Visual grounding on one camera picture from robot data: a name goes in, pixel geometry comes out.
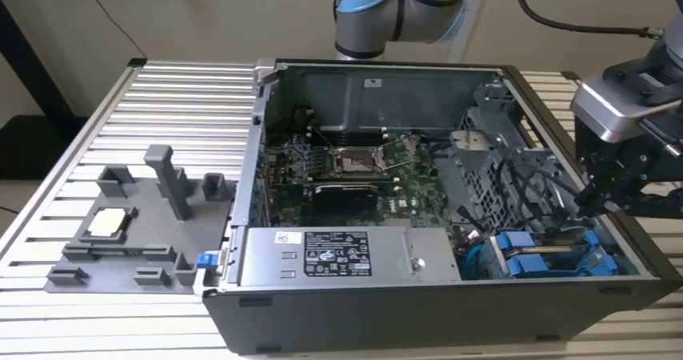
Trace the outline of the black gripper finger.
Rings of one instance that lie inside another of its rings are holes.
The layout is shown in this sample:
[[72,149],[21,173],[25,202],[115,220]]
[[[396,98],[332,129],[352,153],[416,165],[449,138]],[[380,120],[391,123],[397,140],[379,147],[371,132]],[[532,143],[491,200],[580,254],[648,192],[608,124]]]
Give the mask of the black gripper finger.
[[584,188],[574,199],[578,206],[578,216],[598,217],[618,212],[620,207],[611,200],[611,192],[618,184],[616,178],[612,176],[598,178],[592,174],[583,173],[582,179]]
[[672,190],[667,195],[638,192],[612,197],[608,202],[632,217],[682,219],[682,189]]

